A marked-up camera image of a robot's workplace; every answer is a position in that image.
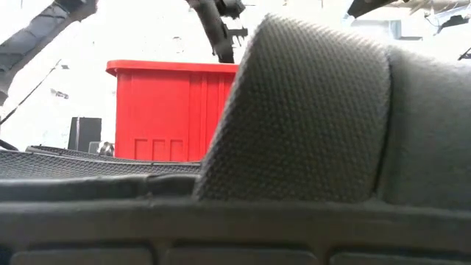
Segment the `red storage container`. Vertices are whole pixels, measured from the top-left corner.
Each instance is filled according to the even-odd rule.
[[[118,158],[198,161],[208,150],[237,65],[110,61],[118,78]]]

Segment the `black speaker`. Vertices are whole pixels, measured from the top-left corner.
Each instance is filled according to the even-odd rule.
[[[100,118],[73,117],[68,134],[68,149],[88,152],[90,142],[102,140]]]

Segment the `red plastic bin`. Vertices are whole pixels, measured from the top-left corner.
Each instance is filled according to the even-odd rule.
[[[115,60],[118,158],[198,161],[208,150],[238,66]]]

